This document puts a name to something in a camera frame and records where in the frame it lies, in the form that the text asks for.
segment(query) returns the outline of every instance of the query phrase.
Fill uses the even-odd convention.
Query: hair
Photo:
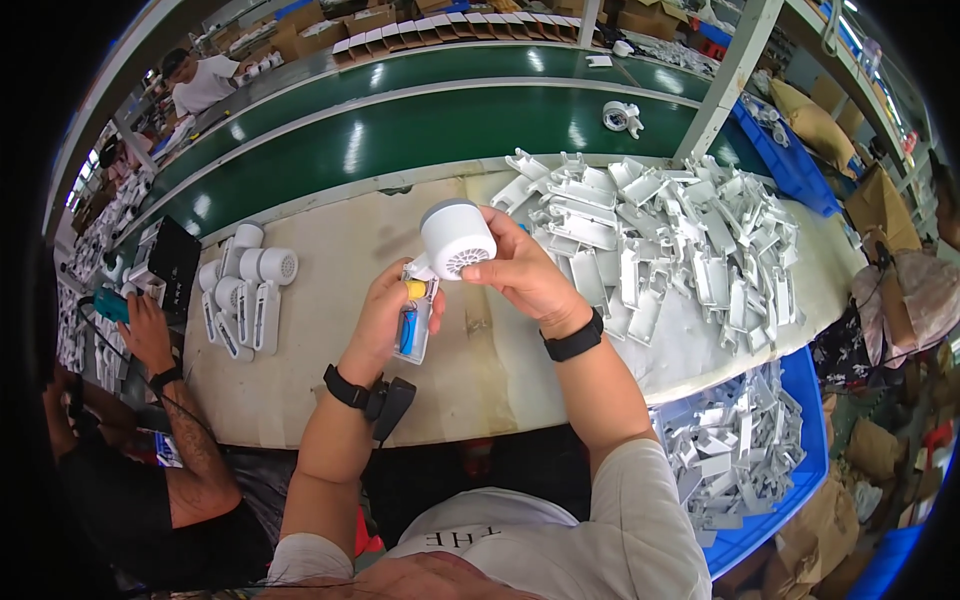
[[[117,159],[117,146],[119,141],[116,135],[111,135],[107,138],[107,141],[104,142],[104,147],[100,149],[100,166],[105,169],[112,166],[113,161]]]
[[[950,216],[960,216],[960,195],[957,194],[957,184],[953,179],[953,174],[950,172],[949,167],[940,162],[940,158],[937,157],[937,153],[933,152],[933,149],[929,150],[929,155],[930,171],[933,173],[931,182],[933,183],[934,193],[943,190],[944,196],[946,196],[948,200],[947,208],[949,209]]]
[[[160,73],[163,75],[163,79],[169,79],[173,72],[177,70],[177,67],[190,56],[190,53],[183,48],[174,48],[167,53],[167,56],[163,57],[163,64],[160,66]]]

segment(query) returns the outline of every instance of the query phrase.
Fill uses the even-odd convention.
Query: tattooed arm
[[[172,369],[175,363],[163,311],[149,296],[138,298],[134,294],[127,296],[127,307],[130,311],[130,327],[117,324],[127,348],[151,373]],[[170,418],[177,451],[183,461],[183,468],[164,470],[174,528],[200,523],[232,511],[240,503],[240,489],[220,456],[220,449],[204,429],[206,419],[200,404],[182,381],[165,385],[163,394],[177,403],[162,400]],[[203,425],[190,415],[202,421]]]

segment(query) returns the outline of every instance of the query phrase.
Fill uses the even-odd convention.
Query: worker
[[[937,235],[940,241],[960,252],[960,194],[957,193],[956,180],[949,167],[940,162],[940,158],[931,149],[930,170],[933,193],[937,197]]]
[[[256,582],[267,573],[279,515],[271,525],[270,516],[242,495],[207,433],[204,411],[183,383],[156,302],[130,294],[127,306],[130,326],[118,324],[120,335],[151,376],[160,378],[183,467],[146,465],[121,451],[136,426],[133,410],[56,365],[43,405],[69,504],[103,558],[150,589]],[[65,392],[72,404],[81,397],[92,413],[74,413],[76,433],[61,405]],[[264,491],[248,485],[243,493],[259,497]]]
[[[154,147],[154,142],[143,133],[133,132],[133,138],[133,143],[143,152],[149,153]],[[107,169],[107,181],[116,187],[120,187],[127,175],[140,168],[140,159],[136,157],[130,144],[116,135],[104,142],[99,158],[100,166]]]
[[[397,314],[408,298],[400,281],[405,258],[373,281],[347,349],[335,371],[327,370],[327,391],[303,432],[267,580],[268,587],[285,588],[257,597],[300,597],[289,586],[304,586],[309,589],[301,596],[310,598],[359,597],[353,595],[359,591],[395,599],[710,598],[704,553],[678,501],[643,394],[602,335],[597,313],[510,217],[480,210],[496,238],[497,258],[465,267],[463,279],[490,285],[539,321],[560,361],[555,366],[566,414],[589,454],[587,520],[523,490],[486,487],[429,506],[419,484],[397,487],[396,497],[370,496],[371,511],[381,531],[402,535],[354,577],[361,473],[378,456],[371,458],[370,424],[347,404],[354,396],[338,399],[330,382],[341,392],[343,385],[357,386],[348,389],[361,394],[390,360]],[[441,292],[431,333],[439,330],[444,308]],[[438,488],[444,473],[434,474]],[[386,523],[376,516],[383,502],[427,505],[408,516],[412,522]]]
[[[177,109],[177,120],[200,114],[234,91],[235,75],[247,72],[252,61],[238,62],[223,55],[194,59],[183,48],[174,48],[163,59],[163,79],[173,84],[171,95]]]
[[[853,276],[847,310],[810,343],[824,387],[899,385],[907,356],[937,345],[960,322],[955,265],[922,250],[888,259],[880,228],[868,230],[863,248],[870,265]]]

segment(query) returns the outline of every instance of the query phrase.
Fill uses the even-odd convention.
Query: black wristwatch
[[[324,383],[326,384],[326,389],[333,397],[350,408],[355,408],[363,412],[364,415],[367,414],[367,408],[370,404],[373,390],[368,390],[362,385],[353,385],[344,379],[333,365],[327,365],[326,372],[324,373]]]
[[[560,340],[543,338],[546,353],[550,355],[550,358],[554,362],[562,363],[564,360],[579,356],[600,344],[601,335],[603,334],[603,317],[600,316],[596,308],[591,308],[591,310],[593,311],[593,318],[579,331]]]
[[[183,379],[183,370],[176,365],[167,369],[164,372],[159,372],[153,377],[150,378],[150,383],[147,384],[151,390],[159,397],[163,394],[163,386],[167,385],[171,381],[178,381]]]

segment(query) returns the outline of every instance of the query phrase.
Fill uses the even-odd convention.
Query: black wrist strap
[[[363,386],[353,385],[345,380],[337,368],[333,365],[326,367],[324,373],[324,383],[326,389],[350,408],[366,410],[367,403],[370,402],[370,390]]]
[[[150,378],[150,383],[147,387],[154,391],[154,394],[160,396],[163,393],[163,386],[167,385],[171,381],[177,381],[183,379],[183,371],[180,367],[172,367],[167,369],[164,372],[159,372],[153,377]]]
[[[594,346],[600,344],[603,334],[603,317],[593,308],[593,318],[589,323],[583,326],[579,331],[566,336],[560,340],[543,339],[543,345],[546,346],[547,354],[551,360],[562,363],[574,356],[579,356]]]

